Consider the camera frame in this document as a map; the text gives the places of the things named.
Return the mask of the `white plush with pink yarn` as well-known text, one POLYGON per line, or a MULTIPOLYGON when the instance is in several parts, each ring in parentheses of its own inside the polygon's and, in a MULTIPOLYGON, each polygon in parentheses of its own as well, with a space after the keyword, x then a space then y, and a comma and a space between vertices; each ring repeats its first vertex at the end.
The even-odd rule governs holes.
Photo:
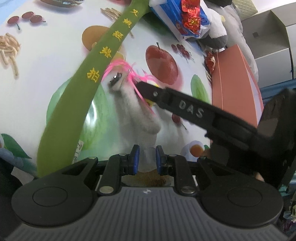
POLYGON ((145 99, 136 87, 138 83, 151 83, 157 87, 154 77, 146 72, 143 76, 137 74, 133 65, 121 59, 114 60, 108 65, 102 79, 106 80, 112 73, 114 76, 109 80, 109 91, 120 95, 128 115, 144 132, 158 134, 161 124, 152 110, 153 102, 145 99))

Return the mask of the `blue plastic snack bag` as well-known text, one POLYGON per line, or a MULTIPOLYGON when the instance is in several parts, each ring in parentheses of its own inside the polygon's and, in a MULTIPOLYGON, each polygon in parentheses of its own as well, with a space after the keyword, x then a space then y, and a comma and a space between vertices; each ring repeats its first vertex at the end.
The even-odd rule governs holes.
POLYGON ((188 38, 201 39, 210 30, 210 13, 204 1, 200 1, 201 25, 197 35, 186 29, 182 24, 181 1, 149 1, 149 7, 179 41, 188 38))

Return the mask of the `red foil snack packet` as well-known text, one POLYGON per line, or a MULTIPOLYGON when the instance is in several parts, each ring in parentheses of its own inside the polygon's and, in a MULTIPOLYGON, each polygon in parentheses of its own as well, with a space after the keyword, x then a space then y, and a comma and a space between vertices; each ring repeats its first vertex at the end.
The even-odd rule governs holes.
POLYGON ((181 0, 182 24, 193 34, 199 34, 201 17, 200 17, 200 0, 181 0))

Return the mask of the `small red snack packet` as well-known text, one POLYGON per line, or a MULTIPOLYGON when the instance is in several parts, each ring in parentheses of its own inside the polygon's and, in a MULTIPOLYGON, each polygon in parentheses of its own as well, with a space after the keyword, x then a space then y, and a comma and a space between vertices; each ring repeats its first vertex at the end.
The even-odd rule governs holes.
POLYGON ((210 74, 212 74, 214 72, 214 69, 216 66, 216 60, 215 60, 214 55, 211 52, 206 51, 205 53, 206 53, 205 63, 206 63, 206 66, 207 66, 210 74))

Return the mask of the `pink cardboard storage box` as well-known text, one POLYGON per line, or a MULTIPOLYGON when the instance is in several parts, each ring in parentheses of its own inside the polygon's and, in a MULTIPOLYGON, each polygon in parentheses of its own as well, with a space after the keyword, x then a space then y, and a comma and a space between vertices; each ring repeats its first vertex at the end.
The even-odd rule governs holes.
POLYGON ((257 127, 264 106, 247 60, 238 45, 214 54, 212 104, 257 127))

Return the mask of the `grey white penguin plush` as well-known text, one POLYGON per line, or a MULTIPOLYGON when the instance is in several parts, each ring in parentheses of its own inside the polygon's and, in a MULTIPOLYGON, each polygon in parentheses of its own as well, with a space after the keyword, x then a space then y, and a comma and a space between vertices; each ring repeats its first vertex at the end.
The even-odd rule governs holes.
POLYGON ((254 55, 243 36, 243 26, 232 1, 204 1, 204 9, 210 21, 210 30, 199 42, 212 49, 220 50, 238 45, 250 69, 258 80, 258 68, 254 55))

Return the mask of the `white wardrobe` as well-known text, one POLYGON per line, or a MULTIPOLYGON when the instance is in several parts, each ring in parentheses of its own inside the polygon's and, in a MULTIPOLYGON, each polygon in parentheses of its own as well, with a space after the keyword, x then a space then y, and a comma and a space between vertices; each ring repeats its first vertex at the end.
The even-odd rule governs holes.
POLYGON ((259 88, 295 79, 295 2, 256 14, 242 25, 259 88))

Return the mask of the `cream padded headboard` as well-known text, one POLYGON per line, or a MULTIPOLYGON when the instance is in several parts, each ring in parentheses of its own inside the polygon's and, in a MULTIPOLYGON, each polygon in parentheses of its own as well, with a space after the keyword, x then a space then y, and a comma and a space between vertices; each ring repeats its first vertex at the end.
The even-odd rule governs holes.
POLYGON ((232 5, 237 11, 241 21, 258 13, 252 0, 233 0, 232 5))

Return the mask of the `fruit print table cloth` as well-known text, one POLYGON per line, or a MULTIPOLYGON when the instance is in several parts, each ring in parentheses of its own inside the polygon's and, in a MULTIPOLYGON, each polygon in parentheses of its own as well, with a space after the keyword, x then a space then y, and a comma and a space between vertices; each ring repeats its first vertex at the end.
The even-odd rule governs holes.
MULTIPOLYGON (((16 57, 9 65, 1 64, 1 157, 16 168, 36 175, 40 138, 47 115, 55 107, 69 79, 88 54, 82 34, 92 26, 110 27, 112 21, 102 9, 123 10, 112 1, 85 1, 73 8, 59 8, 41 1, 1 2, 1 35, 11 34, 20 43, 16 57)), ((185 59, 171 45, 175 36, 152 13, 143 16, 124 40, 120 56, 139 74, 149 74, 145 52, 159 46, 174 58, 179 75, 160 82, 188 95, 200 89, 201 99, 212 100, 203 53, 195 42, 184 42, 191 52, 185 59)), ((192 141, 208 144, 204 131, 184 122, 176 126, 171 114, 154 107, 161 118, 161 131, 149 142, 137 140, 133 125, 120 96, 108 89, 104 79, 92 102, 80 140, 83 148, 78 160, 96 156, 106 160, 111 155, 129 152, 133 145, 141 150, 162 145, 166 152, 180 153, 192 141)))

